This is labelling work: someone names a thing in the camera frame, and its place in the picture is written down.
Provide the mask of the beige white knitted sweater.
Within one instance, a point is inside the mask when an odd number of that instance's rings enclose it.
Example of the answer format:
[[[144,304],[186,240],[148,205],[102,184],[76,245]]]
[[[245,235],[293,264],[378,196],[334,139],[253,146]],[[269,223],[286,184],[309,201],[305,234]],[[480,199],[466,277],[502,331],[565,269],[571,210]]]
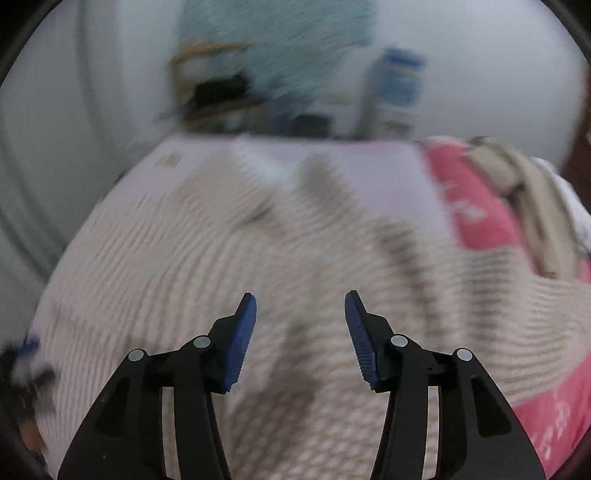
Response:
[[[40,429],[57,471],[124,355],[176,349],[256,296],[256,329],[217,400],[236,479],[365,479],[387,399],[363,382],[344,315],[367,309],[421,346],[471,349],[512,404],[564,380],[590,350],[590,289],[537,276],[518,248],[473,252],[363,209],[329,160],[287,182],[230,150],[179,187],[100,203],[40,310],[55,409]]]

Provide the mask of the pink floral blanket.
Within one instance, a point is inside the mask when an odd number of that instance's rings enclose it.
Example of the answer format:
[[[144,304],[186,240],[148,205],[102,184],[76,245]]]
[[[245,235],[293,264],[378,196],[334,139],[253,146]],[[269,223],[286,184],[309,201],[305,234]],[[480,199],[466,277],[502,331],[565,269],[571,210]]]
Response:
[[[451,137],[423,144],[435,181],[459,232],[473,250],[525,245],[517,219],[501,197],[467,162],[468,145]],[[590,427],[590,360],[551,391],[514,407],[547,476],[567,462]]]

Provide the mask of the beige folded garment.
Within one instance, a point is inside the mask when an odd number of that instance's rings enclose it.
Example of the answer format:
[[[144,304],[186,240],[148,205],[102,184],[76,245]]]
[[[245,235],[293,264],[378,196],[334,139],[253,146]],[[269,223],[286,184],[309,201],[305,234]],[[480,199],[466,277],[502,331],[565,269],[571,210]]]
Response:
[[[576,231],[550,173],[516,148],[490,137],[470,141],[467,158],[518,218],[529,253],[546,278],[579,278]]]

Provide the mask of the white crumpled garment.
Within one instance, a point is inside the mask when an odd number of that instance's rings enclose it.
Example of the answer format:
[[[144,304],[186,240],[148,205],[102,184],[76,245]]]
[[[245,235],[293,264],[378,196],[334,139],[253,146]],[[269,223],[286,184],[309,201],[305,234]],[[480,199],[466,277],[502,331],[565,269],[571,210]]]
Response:
[[[547,171],[551,180],[558,189],[558,192],[566,205],[566,209],[572,220],[576,238],[581,249],[587,254],[591,253],[591,216],[583,206],[581,199],[575,192],[573,186],[560,176],[554,165],[550,162],[532,157],[531,160],[540,168]]]

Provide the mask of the lilac balloon print bedsheet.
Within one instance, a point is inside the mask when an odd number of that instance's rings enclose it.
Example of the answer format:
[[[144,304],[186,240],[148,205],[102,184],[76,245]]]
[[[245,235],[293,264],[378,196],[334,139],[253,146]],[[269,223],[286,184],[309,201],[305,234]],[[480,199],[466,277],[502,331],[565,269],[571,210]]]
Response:
[[[426,155],[418,144],[404,141],[175,134],[140,160],[104,200],[122,206],[143,196],[160,197],[206,160],[228,150],[245,155],[246,162],[256,167],[263,179],[281,186],[293,185],[296,171],[311,156],[327,156],[373,216],[408,221],[438,237],[459,242]]]

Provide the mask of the blue water dispenser bottle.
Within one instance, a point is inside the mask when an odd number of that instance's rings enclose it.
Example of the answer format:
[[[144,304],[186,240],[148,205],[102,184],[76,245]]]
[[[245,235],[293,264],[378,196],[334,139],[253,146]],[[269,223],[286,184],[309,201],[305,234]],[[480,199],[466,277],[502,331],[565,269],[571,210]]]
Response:
[[[405,48],[386,47],[366,76],[356,135],[362,140],[407,140],[418,116],[426,59]]]

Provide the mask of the grey window curtain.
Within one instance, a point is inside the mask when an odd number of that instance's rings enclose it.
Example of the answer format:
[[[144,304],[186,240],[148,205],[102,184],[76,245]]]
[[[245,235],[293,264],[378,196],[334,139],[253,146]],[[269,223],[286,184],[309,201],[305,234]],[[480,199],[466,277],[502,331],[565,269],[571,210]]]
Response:
[[[58,260],[127,169],[114,1],[35,1],[1,49],[1,333],[28,329]]]

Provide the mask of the wooden chair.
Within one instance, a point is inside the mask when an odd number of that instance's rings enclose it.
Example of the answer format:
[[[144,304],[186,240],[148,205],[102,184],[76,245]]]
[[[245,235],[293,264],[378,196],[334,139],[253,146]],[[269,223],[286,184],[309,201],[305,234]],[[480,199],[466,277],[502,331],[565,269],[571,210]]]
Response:
[[[252,47],[250,42],[192,41],[184,42],[169,62],[177,111],[182,128],[188,133],[211,130],[233,114],[247,114],[263,107],[266,100],[250,90],[249,74],[238,69],[229,76],[202,78],[190,75],[186,64],[211,60],[224,54],[243,54]]]

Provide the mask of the black item on chair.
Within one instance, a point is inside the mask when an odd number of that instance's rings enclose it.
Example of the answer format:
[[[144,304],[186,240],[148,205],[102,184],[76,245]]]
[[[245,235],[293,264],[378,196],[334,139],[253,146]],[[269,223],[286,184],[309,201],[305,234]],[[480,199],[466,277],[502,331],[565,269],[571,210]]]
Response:
[[[242,100],[249,93],[249,79],[242,74],[197,84],[189,102],[191,111],[200,111],[224,103]]]

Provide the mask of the teal patterned hanging cloth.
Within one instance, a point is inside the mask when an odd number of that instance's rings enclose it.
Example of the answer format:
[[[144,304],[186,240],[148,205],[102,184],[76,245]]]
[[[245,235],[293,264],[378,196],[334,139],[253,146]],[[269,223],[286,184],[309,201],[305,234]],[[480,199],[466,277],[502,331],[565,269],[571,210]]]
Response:
[[[315,98],[355,48],[369,46],[375,1],[186,1],[178,39],[248,43],[250,85],[270,92],[276,81],[301,101]]]

